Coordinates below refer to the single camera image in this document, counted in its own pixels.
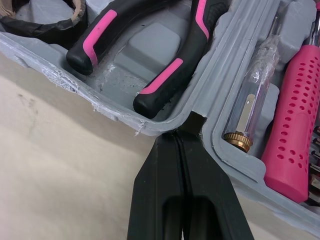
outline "beige surface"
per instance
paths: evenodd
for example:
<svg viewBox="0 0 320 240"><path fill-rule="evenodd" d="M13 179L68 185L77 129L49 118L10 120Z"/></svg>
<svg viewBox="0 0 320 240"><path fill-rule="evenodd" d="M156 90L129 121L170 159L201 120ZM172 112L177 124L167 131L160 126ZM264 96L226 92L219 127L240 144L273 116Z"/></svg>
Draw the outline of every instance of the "beige surface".
<svg viewBox="0 0 320 240"><path fill-rule="evenodd" d="M0 55L0 240L125 240L154 138ZM256 240L315 240L240 197Z"/></svg>

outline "tool kit case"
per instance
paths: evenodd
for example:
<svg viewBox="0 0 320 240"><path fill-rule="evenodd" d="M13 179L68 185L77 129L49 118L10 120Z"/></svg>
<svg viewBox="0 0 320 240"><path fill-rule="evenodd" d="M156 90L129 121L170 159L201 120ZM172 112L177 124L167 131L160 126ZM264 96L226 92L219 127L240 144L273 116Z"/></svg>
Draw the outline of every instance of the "tool kit case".
<svg viewBox="0 0 320 240"><path fill-rule="evenodd" d="M86 0L87 21L92 23L111 2ZM127 124L136 134L159 136L180 127L191 113L204 117L202 144L229 175L235 191L268 207L290 225L320 238L320 216L266 186L266 166L261 161L287 63L310 35L316 19L316 3L313 0L230 0L228 4L228 11L217 21L210 48L190 83L152 119L135 112L133 102L185 42L191 0L175 1L132 22L88 76L68 64L68 49L8 33L1 25L0 51L18 64L43 73L57 86L82 96L95 110ZM245 153L226 142L223 136L252 56L268 37L279 8L282 9L277 30L279 61L261 110L254 144ZM54 14L48 14L52 9L56 9ZM73 10L61 0L31 0L15 17L51 24L72 14Z"/></svg>

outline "pliers handle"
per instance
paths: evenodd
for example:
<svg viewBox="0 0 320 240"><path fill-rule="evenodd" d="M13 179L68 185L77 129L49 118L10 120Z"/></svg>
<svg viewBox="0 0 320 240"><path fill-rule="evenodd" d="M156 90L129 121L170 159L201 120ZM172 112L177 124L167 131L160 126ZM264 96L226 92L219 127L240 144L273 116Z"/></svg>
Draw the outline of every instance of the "pliers handle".
<svg viewBox="0 0 320 240"><path fill-rule="evenodd" d="M66 55L71 67L90 75L121 33L134 21L178 0L115 0L85 31ZM154 118L172 96L190 82L205 54L228 0L193 0L188 35L176 56L135 98L134 110Z"/></svg>

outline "pliers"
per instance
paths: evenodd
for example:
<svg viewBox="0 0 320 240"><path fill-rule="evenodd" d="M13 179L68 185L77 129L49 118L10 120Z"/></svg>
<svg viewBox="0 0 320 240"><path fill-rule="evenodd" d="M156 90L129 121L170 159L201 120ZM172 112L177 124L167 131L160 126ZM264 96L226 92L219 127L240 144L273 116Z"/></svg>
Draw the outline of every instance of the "pliers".
<svg viewBox="0 0 320 240"><path fill-rule="evenodd" d="M227 174L194 134L158 137L134 181L127 240L254 240Z"/></svg>
<svg viewBox="0 0 320 240"><path fill-rule="evenodd" d="M177 1L114 0L68 51L67 62L79 73L90 75L134 20ZM208 50L219 17L228 7L228 0L192 1L186 40L165 69L135 97L133 107L137 113L154 118L177 91L187 87Z"/></svg>

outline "pink screwdriver handle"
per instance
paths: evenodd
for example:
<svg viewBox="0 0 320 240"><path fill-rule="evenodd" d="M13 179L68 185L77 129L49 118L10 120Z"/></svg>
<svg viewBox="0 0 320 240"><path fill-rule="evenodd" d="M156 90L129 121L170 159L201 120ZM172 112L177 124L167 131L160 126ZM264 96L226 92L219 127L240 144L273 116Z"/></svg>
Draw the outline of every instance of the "pink screwdriver handle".
<svg viewBox="0 0 320 240"><path fill-rule="evenodd" d="M286 70L270 138L262 155L265 184L302 203L308 199L309 146L320 99L320 48L304 45Z"/></svg>

